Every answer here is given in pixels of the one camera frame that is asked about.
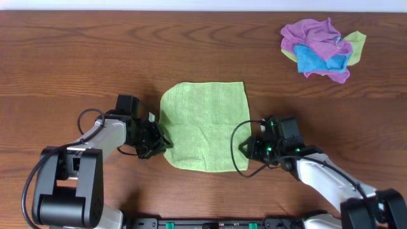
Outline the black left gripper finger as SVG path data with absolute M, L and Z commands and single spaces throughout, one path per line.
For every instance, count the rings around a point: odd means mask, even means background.
M 173 147 L 172 142 L 165 137 L 165 132 L 163 127 L 158 123 L 155 123 L 156 128 L 156 149 L 169 149 Z
M 150 159 L 152 156 L 159 155 L 160 153 L 164 153 L 167 149 L 171 148 L 171 144 L 166 144 L 164 142 L 159 142 L 154 146 L 147 147 L 141 146 L 138 148 L 138 158 L 139 159 Z

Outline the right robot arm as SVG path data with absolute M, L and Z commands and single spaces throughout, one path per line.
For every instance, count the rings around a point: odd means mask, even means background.
M 291 221 L 291 228 L 406 228 L 406 202 L 394 189 L 378 190 L 335 165 L 317 146 L 306 145 L 296 118 L 269 117 L 257 122 L 262 134 L 239 144 L 249 160 L 282 168 L 319 192 L 339 213 L 312 213 Z

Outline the light green microfiber cloth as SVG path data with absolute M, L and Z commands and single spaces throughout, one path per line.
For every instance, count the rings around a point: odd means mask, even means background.
M 251 136 L 249 118 L 242 82 L 178 83 L 160 101 L 159 124 L 173 144 L 164 157 L 178 169 L 247 170 L 238 145 Z

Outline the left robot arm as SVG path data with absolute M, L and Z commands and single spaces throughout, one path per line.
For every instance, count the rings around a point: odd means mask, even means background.
M 94 126 L 72 143 L 47 146 L 22 193 L 22 212 L 33 228 L 133 228 L 133 221 L 104 203 L 103 163 L 123 145 L 148 159 L 172 143 L 152 113 L 138 116 L 142 102 L 119 95 L 116 107 L 99 112 Z

